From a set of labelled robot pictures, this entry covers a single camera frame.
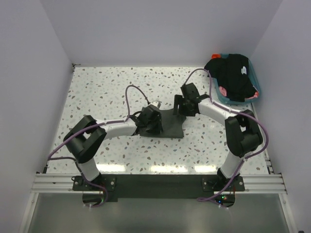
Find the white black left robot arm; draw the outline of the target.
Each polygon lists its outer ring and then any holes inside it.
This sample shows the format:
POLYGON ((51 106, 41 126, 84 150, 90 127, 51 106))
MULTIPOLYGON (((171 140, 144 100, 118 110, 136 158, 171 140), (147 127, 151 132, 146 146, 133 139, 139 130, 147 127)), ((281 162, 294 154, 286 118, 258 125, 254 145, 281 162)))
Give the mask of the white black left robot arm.
POLYGON ((63 142, 85 177, 84 186, 89 190, 96 190, 103 185, 101 173, 94 160, 102 142, 114 137, 141 135, 146 132, 163 132, 160 109, 154 103, 143 108, 138 116, 130 115, 127 120, 113 120, 106 124, 98 124, 92 116, 87 115, 71 129, 63 142))

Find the grey t shirt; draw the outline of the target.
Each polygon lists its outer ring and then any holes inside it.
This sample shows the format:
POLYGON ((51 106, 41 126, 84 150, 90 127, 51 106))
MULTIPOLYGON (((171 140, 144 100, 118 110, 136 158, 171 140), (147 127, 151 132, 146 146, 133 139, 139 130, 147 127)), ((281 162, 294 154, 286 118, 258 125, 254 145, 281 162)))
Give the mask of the grey t shirt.
POLYGON ((187 119, 183 115, 173 115, 173 109, 170 110, 160 110, 162 117, 162 129, 161 133, 148 133, 143 130, 139 133, 142 137, 152 137, 152 138, 173 138, 181 139, 184 137, 183 133, 183 123, 187 119))

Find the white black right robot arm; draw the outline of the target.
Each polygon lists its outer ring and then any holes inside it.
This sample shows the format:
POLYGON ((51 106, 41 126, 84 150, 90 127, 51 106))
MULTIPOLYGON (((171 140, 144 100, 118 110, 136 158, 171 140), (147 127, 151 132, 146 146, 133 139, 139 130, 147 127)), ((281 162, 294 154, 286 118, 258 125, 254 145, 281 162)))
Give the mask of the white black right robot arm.
POLYGON ((181 86, 181 95, 174 96, 173 113, 185 117, 208 116, 225 127, 228 155, 218 169, 216 184, 227 191, 234 184, 244 159, 263 143, 258 121, 252 111, 230 110, 227 106, 200 95, 193 83, 181 86))

